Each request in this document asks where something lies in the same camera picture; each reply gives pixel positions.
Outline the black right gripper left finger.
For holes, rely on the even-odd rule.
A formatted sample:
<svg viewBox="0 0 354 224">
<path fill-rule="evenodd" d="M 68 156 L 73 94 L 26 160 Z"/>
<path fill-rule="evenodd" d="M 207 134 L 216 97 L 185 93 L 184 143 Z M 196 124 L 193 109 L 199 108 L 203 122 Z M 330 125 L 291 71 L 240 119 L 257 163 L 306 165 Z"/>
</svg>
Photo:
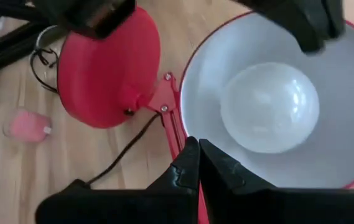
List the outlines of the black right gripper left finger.
<svg viewBox="0 0 354 224">
<path fill-rule="evenodd" d="M 93 190 L 80 179 L 41 202 L 36 223 L 197 223 L 200 145 L 194 137 L 148 188 Z"/>
</svg>

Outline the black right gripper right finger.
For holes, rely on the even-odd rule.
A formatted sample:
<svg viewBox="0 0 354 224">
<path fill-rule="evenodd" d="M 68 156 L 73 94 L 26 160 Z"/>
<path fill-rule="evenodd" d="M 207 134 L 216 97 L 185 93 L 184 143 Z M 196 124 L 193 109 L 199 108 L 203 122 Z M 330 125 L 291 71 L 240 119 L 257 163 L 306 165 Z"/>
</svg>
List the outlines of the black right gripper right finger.
<svg viewBox="0 0 354 224">
<path fill-rule="evenodd" d="M 279 188 L 210 141 L 199 144 L 210 223 L 354 223 L 354 190 Z"/>
</svg>

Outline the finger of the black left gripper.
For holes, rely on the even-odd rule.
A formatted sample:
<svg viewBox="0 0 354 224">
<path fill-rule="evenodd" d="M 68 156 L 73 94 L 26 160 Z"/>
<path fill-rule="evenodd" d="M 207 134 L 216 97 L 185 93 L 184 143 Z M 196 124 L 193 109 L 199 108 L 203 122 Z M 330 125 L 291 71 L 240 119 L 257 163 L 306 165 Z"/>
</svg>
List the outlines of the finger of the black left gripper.
<svg viewBox="0 0 354 224">
<path fill-rule="evenodd" d="M 92 39 L 104 39 L 136 9 L 135 0 L 33 0 L 51 22 Z"/>
<path fill-rule="evenodd" d="M 294 36 L 305 54 L 345 32 L 342 0 L 236 0 Z"/>
</svg>

